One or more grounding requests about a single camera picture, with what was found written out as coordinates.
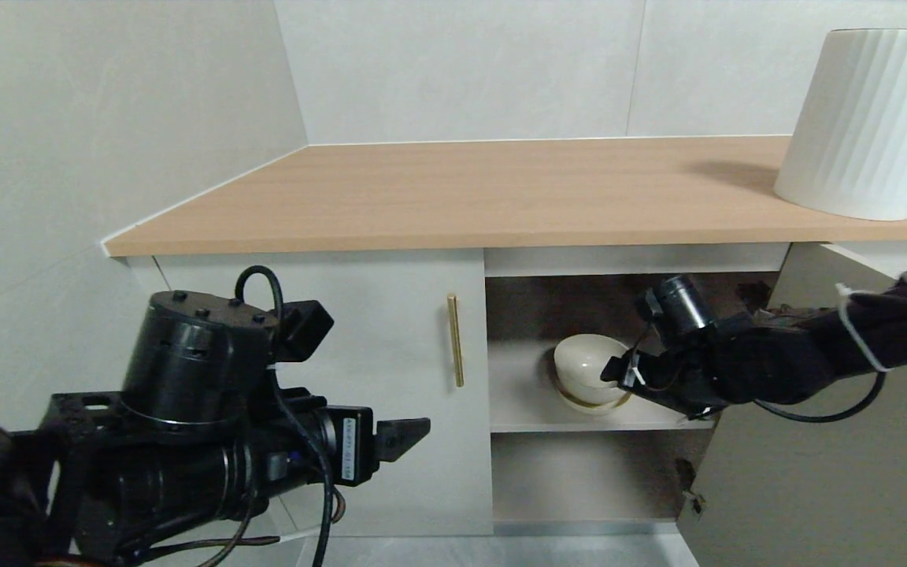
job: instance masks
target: gray floor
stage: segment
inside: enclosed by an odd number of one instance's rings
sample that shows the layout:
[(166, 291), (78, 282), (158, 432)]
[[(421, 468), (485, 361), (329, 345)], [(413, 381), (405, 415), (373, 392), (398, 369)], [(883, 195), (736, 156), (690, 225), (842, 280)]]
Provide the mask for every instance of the gray floor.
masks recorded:
[[(313, 559), (307, 539), (299, 566)], [(678, 534), (589, 537), (331, 538), (330, 567), (698, 567)]]

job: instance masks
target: label sticker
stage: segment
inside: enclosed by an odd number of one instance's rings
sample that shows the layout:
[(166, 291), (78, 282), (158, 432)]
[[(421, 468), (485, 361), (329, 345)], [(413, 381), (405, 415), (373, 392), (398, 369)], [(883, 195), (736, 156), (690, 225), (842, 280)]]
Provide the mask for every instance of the label sticker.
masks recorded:
[(356, 480), (356, 420), (342, 420), (342, 480)]

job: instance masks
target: robotic arm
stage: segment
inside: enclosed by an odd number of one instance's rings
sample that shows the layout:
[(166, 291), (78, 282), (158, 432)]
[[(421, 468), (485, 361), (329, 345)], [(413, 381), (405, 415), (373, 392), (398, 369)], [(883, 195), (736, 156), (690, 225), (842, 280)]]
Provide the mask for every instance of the robotic arm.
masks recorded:
[[(636, 301), (662, 338), (659, 355), (636, 347), (612, 358), (602, 380), (701, 419), (735, 403), (827, 423), (870, 405), (886, 369), (907, 364), (907, 280), (882, 294), (852, 293), (839, 309), (777, 309), (716, 319), (688, 276), (671, 277)], [(870, 395), (834, 416), (796, 416), (772, 403), (805, 401), (843, 378), (878, 370)]]
[[(268, 277), (272, 311), (244, 302), (254, 273)], [(73, 540), (86, 560), (134, 566), (172, 551), (155, 547), (163, 539), (241, 521), (206, 562), (215, 565), (269, 499), (317, 482), (314, 563), (323, 561), (343, 513), (335, 485), (370, 480), (428, 434), (429, 420), (382, 421), (374, 433), (373, 409), (281, 390), (274, 363), (310, 358), (334, 325), (319, 302), (281, 297), (263, 266), (241, 274), (234, 298), (152, 295), (121, 391), (51, 395), (36, 430), (0, 429), (0, 566), (65, 556)]]

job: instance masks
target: bowl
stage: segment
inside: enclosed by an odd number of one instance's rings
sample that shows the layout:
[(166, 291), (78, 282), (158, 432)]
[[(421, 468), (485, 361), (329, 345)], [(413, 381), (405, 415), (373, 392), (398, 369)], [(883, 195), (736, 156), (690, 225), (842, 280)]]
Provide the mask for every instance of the bowl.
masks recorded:
[(562, 340), (554, 352), (559, 394), (573, 409), (589, 406), (591, 410), (604, 410), (601, 406), (608, 406), (610, 410), (619, 406), (627, 392), (615, 384), (602, 383), (601, 372), (613, 356), (620, 358), (626, 351), (624, 344), (604, 335), (573, 335)]

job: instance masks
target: white cabinet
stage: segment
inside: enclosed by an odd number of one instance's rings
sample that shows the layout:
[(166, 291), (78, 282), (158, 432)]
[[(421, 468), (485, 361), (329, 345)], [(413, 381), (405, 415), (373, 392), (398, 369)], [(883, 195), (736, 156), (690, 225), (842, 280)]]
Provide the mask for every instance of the white cabinet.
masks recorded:
[[(346, 489), (348, 513), (335, 534), (673, 531), (681, 513), (677, 527), (702, 567), (907, 564), (907, 369), (891, 374), (872, 408), (841, 424), (734, 406), (713, 428), (636, 398), (590, 417), (565, 406), (548, 381), (561, 338), (638, 336), (633, 298), (665, 273), (701, 273), (702, 294), (727, 316), (741, 308), (737, 284), (773, 284), (775, 304), (832, 306), (836, 281), (881, 291), (907, 269), (907, 245), (879, 261), (864, 259), (878, 258), (876, 249), (854, 248), (795, 244), (784, 263), (784, 247), (774, 245), (680, 247), (673, 256), (664, 247), (586, 249), (565, 265), (565, 249), (157, 262), (170, 287), (222, 295), (246, 266), (269, 266), (287, 301), (317, 298), (335, 317), (312, 359), (280, 370), (283, 385), (371, 406), (377, 419), (432, 419), (431, 434), (403, 459)], [(460, 304), (464, 387), (454, 377), (448, 294)], [(270, 304), (260, 279), (247, 298)], [(844, 380), (794, 409), (841, 410), (868, 385)], [(702, 514), (684, 502), (677, 459), (702, 464), (694, 485)], [(307, 487), (283, 500), (307, 528), (320, 517), (320, 498), (319, 487)]]
[[(870, 265), (836, 246), (796, 244), (772, 302), (834, 306), (836, 281), (891, 286), (894, 274)], [(793, 410), (838, 412), (870, 384), (839, 381)], [(834, 424), (726, 409), (692, 489), (705, 505), (701, 514), (686, 505), (678, 527), (702, 567), (907, 566), (907, 366), (888, 374), (870, 408)]]
[[(237, 274), (261, 263), (285, 300), (316, 298), (335, 327), (307, 362), (282, 365), (284, 387), (302, 385), (335, 405), (371, 406), (377, 420), (429, 417), (429, 435), (373, 480), (343, 488), (338, 535), (471, 535), (492, 532), (489, 384), (482, 251), (161, 256), (171, 288), (233, 293)], [(464, 387), (454, 379), (447, 295), (460, 309)], [(261, 277), (246, 298), (270, 306)], [(299, 528), (320, 520), (321, 491), (284, 495)]]

